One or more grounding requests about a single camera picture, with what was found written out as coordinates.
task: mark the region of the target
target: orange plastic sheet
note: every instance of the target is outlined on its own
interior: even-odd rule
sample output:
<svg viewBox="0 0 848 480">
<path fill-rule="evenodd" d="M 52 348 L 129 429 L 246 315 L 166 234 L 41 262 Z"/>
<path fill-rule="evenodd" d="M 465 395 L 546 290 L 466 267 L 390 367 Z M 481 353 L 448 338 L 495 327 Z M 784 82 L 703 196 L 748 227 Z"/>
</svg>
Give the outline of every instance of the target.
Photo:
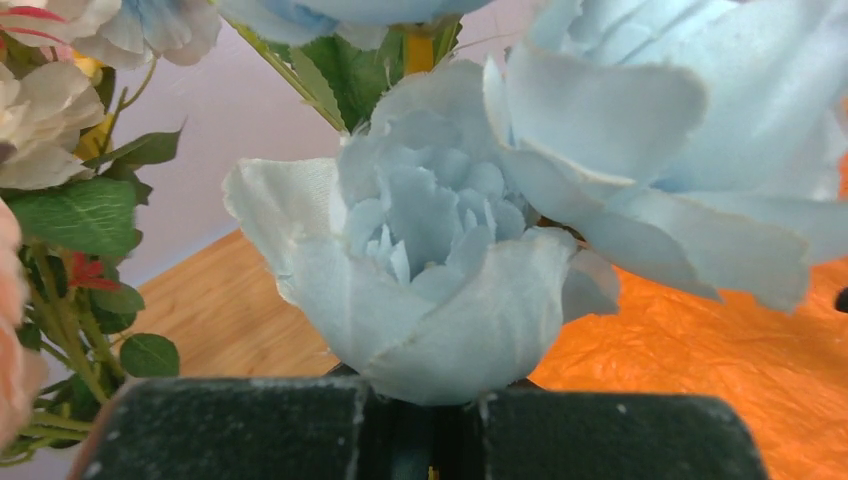
<svg viewBox="0 0 848 480">
<path fill-rule="evenodd" d="M 842 172 L 845 197 L 848 157 Z M 566 325 L 533 381 L 714 395 L 748 424 L 773 480 L 848 479 L 848 314 L 834 309 L 848 258 L 813 270 L 794 315 L 743 294 L 719 304 L 619 273 L 621 313 Z"/>
</svg>

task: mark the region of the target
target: wooden floor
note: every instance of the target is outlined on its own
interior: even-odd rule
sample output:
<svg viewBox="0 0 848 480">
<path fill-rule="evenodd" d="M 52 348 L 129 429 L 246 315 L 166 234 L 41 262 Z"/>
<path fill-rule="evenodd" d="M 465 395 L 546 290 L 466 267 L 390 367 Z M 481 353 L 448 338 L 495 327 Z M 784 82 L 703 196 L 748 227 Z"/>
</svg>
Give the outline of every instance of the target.
<svg viewBox="0 0 848 480">
<path fill-rule="evenodd" d="M 185 376 L 310 376 L 337 363 L 277 294 L 265 261 L 234 232 L 141 288 L 133 333 L 177 344 Z"/>
</svg>

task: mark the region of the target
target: wall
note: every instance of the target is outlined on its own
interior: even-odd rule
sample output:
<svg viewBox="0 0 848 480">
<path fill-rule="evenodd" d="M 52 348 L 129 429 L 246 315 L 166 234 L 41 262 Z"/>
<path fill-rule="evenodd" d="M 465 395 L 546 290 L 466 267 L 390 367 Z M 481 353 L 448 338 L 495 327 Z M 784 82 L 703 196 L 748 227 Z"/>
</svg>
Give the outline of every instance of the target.
<svg viewBox="0 0 848 480">
<path fill-rule="evenodd" d="M 541 0 L 498 0 L 466 17 L 462 57 L 482 62 L 500 55 L 532 18 Z M 121 77 L 138 85 L 145 71 Z M 332 156 L 338 135 L 230 28 L 200 64 L 162 62 L 142 99 L 122 115 L 118 145 L 151 131 L 178 129 L 187 120 L 179 157 L 143 169 L 155 191 L 138 224 L 144 242 L 123 266 L 125 281 L 140 285 L 233 231 L 221 201 L 221 181 L 241 157 L 297 160 Z M 62 372 L 53 370 L 54 378 Z M 59 480 L 67 455 L 39 453 L 34 462 L 0 470 L 0 480 Z"/>
</svg>

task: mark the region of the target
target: orange cloth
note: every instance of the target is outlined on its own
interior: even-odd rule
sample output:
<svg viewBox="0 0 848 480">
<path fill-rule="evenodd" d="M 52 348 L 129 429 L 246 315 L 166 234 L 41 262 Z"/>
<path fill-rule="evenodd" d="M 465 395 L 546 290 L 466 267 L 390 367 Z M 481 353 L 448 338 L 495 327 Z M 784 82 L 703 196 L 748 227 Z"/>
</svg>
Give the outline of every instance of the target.
<svg viewBox="0 0 848 480">
<path fill-rule="evenodd" d="M 843 161 L 848 193 L 848 157 Z M 726 303 L 620 272 L 621 313 L 566 325 L 530 377 L 553 390 L 685 392 L 730 403 L 773 480 L 848 479 L 848 258 L 815 268 L 794 315 Z"/>
</svg>

